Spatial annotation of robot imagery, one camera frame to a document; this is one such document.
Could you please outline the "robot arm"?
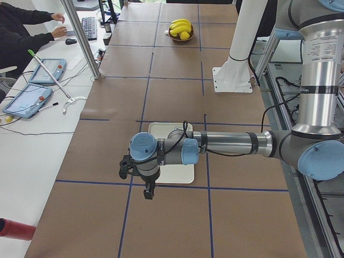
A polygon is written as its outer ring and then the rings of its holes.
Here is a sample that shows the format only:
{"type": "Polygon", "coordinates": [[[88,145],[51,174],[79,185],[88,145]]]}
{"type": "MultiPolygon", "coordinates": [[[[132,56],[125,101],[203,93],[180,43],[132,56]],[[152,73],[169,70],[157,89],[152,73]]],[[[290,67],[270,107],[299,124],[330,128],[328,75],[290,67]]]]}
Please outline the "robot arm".
{"type": "Polygon", "coordinates": [[[343,1],[278,1],[275,34],[304,40],[300,107],[289,131],[245,132],[173,130],[156,139],[141,132],[132,137],[120,162],[119,176],[145,181],[144,197],[152,199],[164,165],[190,165],[200,154],[280,159],[317,181],[343,172],[343,143],[334,122],[343,49],[343,1]]]}

